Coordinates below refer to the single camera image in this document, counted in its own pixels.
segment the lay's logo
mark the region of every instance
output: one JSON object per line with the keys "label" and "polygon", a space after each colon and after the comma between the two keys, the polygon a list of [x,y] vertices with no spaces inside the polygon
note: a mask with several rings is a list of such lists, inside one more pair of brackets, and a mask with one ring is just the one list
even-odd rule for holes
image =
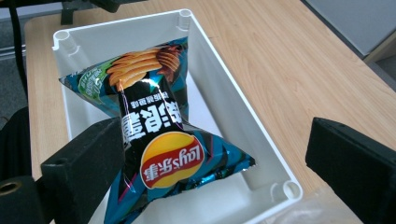
{"label": "lay's logo", "polygon": [[140,175],[149,189],[168,188],[194,175],[204,158],[204,149],[194,136],[180,132],[163,133],[146,147]]}

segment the gray floor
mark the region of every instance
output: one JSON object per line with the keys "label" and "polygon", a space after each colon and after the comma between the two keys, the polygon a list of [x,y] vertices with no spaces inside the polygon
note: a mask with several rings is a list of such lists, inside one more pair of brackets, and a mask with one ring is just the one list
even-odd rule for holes
{"label": "gray floor", "polygon": [[[21,20],[21,27],[28,19]],[[0,22],[0,49],[13,46],[10,21]],[[369,66],[396,91],[396,56],[371,63]],[[0,129],[19,109],[27,106],[15,58],[0,59]]]}

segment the white plastic bin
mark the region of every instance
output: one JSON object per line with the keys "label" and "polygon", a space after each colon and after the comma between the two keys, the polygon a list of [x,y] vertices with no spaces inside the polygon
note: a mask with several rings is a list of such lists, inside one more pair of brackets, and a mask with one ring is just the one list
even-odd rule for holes
{"label": "white plastic bin", "polygon": [[[223,136],[258,165],[200,189],[154,201],[134,223],[257,223],[301,200],[301,185],[191,11],[61,30],[53,36],[53,51],[62,77],[185,35],[189,37],[190,123]],[[70,139],[108,119],[69,89],[63,87],[63,91]],[[105,209],[106,198],[92,223],[103,220]]]}

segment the wooden surface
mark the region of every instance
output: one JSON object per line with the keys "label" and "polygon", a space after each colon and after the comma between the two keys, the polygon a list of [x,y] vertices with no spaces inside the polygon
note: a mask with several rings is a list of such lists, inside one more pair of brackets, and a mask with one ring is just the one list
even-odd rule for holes
{"label": "wooden surface", "polygon": [[298,0],[149,0],[75,12],[25,26],[34,177],[67,143],[64,103],[52,54],[55,31],[189,8],[257,112],[304,193],[325,186],[305,165],[313,117],[345,123],[396,148],[396,93]]}

